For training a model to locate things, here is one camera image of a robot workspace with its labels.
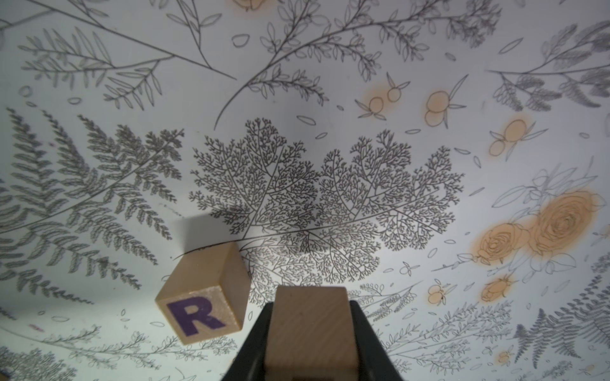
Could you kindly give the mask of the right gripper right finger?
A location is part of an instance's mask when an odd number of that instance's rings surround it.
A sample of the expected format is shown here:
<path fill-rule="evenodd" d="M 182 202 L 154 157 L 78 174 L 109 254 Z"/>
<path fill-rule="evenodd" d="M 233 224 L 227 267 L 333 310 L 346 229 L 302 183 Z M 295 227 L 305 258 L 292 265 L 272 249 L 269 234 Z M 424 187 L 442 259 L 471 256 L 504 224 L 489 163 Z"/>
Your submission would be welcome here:
<path fill-rule="evenodd" d="M 356 301 L 349 301 L 359 358 L 359 381 L 402 381 L 386 351 Z"/>

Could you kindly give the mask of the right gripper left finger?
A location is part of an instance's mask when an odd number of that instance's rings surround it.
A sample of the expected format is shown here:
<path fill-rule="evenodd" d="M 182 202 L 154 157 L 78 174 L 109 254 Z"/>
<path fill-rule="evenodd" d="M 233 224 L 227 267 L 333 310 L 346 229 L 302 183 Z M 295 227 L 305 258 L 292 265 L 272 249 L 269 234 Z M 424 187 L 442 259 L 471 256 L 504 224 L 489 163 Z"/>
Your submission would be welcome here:
<path fill-rule="evenodd" d="M 265 352 L 272 313 L 273 303 L 267 303 L 222 381 L 265 380 Z"/>

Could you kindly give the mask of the wooden block brown E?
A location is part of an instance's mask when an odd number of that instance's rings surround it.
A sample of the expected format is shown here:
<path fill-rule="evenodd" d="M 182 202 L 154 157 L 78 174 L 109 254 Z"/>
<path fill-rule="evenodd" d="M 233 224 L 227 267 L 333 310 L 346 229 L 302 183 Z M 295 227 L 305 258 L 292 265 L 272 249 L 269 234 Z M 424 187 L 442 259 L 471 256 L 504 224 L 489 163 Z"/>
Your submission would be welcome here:
<path fill-rule="evenodd" d="M 346 289 L 279 286 L 264 365 L 267 380 L 357 380 L 359 357 Z"/>

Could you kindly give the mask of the wooden block purple R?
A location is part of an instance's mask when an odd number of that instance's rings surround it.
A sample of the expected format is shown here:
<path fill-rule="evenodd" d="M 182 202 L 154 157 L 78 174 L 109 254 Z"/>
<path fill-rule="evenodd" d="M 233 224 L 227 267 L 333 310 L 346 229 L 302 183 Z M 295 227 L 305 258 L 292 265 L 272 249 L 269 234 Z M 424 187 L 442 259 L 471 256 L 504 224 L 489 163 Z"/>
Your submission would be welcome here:
<path fill-rule="evenodd" d="M 184 255 L 155 302 L 184 345 L 241 331 L 251 278 L 235 242 Z"/>

